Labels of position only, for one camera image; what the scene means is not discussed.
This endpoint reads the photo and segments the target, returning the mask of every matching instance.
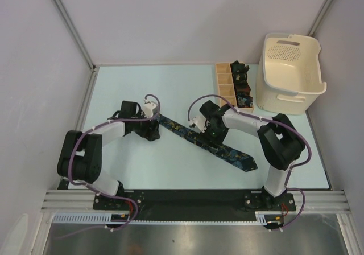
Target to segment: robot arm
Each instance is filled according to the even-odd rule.
[[[201,135],[212,143],[221,144],[229,129],[237,129],[259,138],[264,156],[270,164],[267,182],[263,188],[273,198],[285,192],[284,183],[289,166],[299,158],[305,148],[300,138],[277,124],[242,116],[228,105],[219,107],[207,101],[200,108],[200,112],[202,116],[192,120],[193,126],[197,126],[201,130]],[[278,114],[272,120],[294,128],[284,114]]]
[[[154,102],[146,102],[143,107],[140,107],[136,102],[123,101],[120,111],[117,111],[114,117],[110,119],[151,118],[157,107]],[[118,191],[123,191],[122,183],[102,169],[102,147],[132,131],[149,141],[156,140],[160,137],[158,125],[157,120],[143,122],[123,122],[120,120],[88,134],[77,148],[72,163],[72,179],[87,183],[93,189],[112,196],[115,196]],[[68,176],[71,153],[81,135],[81,131],[71,130],[67,132],[57,166],[57,172],[60,176]]]

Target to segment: basket handle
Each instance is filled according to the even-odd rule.
[[[292,46],[299,46],[300,45],[300,43],[294,42],[293,40],[278,40],[277,43],[290,44]]]
[[[299,96],[290,97],[290,96],[286,96],[284,94],[277,95],[277,99],[284,100],[284,101],[290,101],[290,102],[296,102],[296,103],[302,103],[306,100],[305,97],[299,97]]]

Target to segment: metal frame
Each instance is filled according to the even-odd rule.
[[[52,0],[58,10],[63,22],[70,32],[71,37],[74,39],[77,47],[79,48],[82,56],[87,63],[88,67],[92,70],[90,76],[88,88],[86,90],[80,114],[78,116],[76,129],[82,130],[85,122],[86,114],[90,104],[90,99],[93,93],[93,89],[96,83],[98,69],[93,64],[91,57],[77,32],[64,4],[61,0]],[[325,0],[321,6],[320,11],[315,18],[308,36],[315,36],[318,28],[322,24],[326,14],[332,6],[334,0]],[[297,210],[301,207],[302,197],[300,192],[292,192],[297,202]],[[344,191],[305,191],[306,205],[303,210],[303,214],[337,214],[338,221],[342,235],[345,240],[346,247],[349,254],[362,254],[363,246],[357,238],[357,231],[355,228],[355,222],[350,211],[348,201],[346,199]],[[35,237],[34,245],[31,250],[32,255],[42,255],[44,248],[46,247],[47,237],[52,224],[52,220],[56,212],[79,212],[79,213],[113,213],[115,211],[94,211],[92,209],[94,201],[94,193],[88,190],[50,190],[47,192],[42,209],[41,209],[41,221],[39,224],[38,233]]]
[[[320,11],[318,12],[315,20],[313,21],[311,28],[309,29],[307,36],[315,37],[317,30],[321,26],[324,18],[326,17],[328,11],[332,7],[334,0],[325,0],[322,4]]]
[[[90,55],[89,55],[89,53],[88,53],[88,51],[87,51],[87,49],[85,47],[84,42],[81,39],[80,34],[78,33],[75,25],[73,24],[73,22],[72,22],[72,20],[71,20],[71,18],[69,16],[65,6],[63,5],[62,0],[52,0],[52,1],[55,4],[57,11],[59,12],[63,22],[65,23],[65,25],[66,25],[72,39],[75,41],[75,43],[76,43],[78,49],[80,50],[80,52],[81,52],[84,60],[86,61],[87,65],[89,66],[89,68],[91,70],[94,70],[95,66],[94,66],[94,64],[92,62],[92,59],[91,59],[91,57],[90,57]]]
[[[299,191],[293,194],[297,210],[301,208],[302,196]],[[41,212],[93,212],[127,213],[127,211],[94,211],[95,193],[89,190],[49,190],[45,195]],[[303,214],[349,214],[350,207],[344,191],[305,191]]]
[[[313,123],[313,121],[311,119],[311,116],[309,115],[309,111],[306,110],[305,113],[306,113],[306,116],[307,116],[307,120],[308,120],[309,127],[311,128],[311,131],[312,131],[313,140],[314,140],[315,145],[317,147],[318,156],[320,157],[321,164],[322,164],[322,166],[324,168],[324,171],[325,171],[326,180],[328,181],[328,184],[329,184],[329,189],[330,190],[333,190],[333,186],[332,186],[332,183],[331,183],[331,180],[330,180],[330,176],[329,176],[329,171],[326,168],[325,158],[324,158],[324,156],[322,155],[322,152],[321,152],[320,141],[319,141],[318,137],[315,135],[314,123]]]
[[[93,89],[96,84],[97,74],[98,74],[99,69],[100,69],[99,67],[96,67],[90,76],[89,83],[87,85],[87,89],[85,92],[85,96],[82,101],[80,114],[78,115],[78,118],[77,118],[77,123],[76,123],[76,127],[75,127],[75,130],[77,130],[77,131],[82,131],[82,129],[84,127],[84,123],[86,121],[86,115],[89,110],[91,96],[93,94]]]

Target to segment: metal floor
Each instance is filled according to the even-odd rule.
[[[129,225],[55,240],[86,225],[53,224],[44,255],[347,254],[336,215],[303,215],[281,232],[243,225]]]

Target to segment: black mounting plate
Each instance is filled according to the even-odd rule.
[[[260,195],[260,190],[125,190],[125,197],[138,204],[136,220],[144,221],[255,221],[255,211],[282,211],[281,204],[251,209]],[[296,210],[292,194],[284,194],[280,201],[289,211]],[[100,195],[95,196],[93,209],[128,211],[129,205]]]

